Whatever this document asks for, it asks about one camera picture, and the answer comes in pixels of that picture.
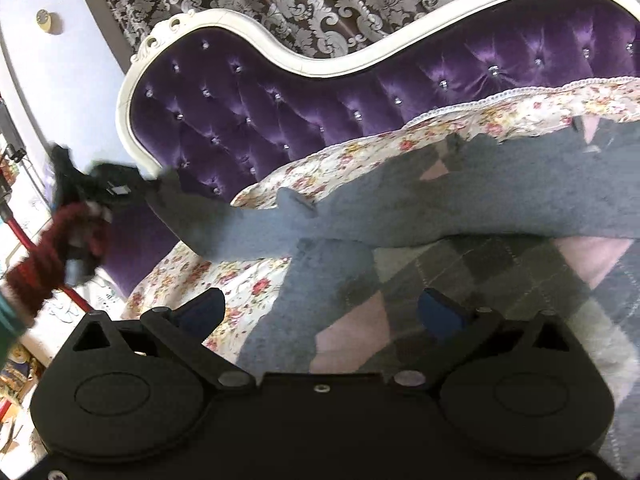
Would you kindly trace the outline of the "left hand red knit sleeve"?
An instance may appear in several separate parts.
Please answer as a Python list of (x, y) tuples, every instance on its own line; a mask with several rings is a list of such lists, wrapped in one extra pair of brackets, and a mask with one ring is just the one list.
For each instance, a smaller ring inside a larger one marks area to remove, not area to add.
[(72, 239), (88, 252), (94, 270), (104, 259), (110, 222), (96, 203), (81, 202), (59, 209), (28, 256), (1, 283), (2, 297), (31, 323), (53, 292), (65, 284), (65, 268)]

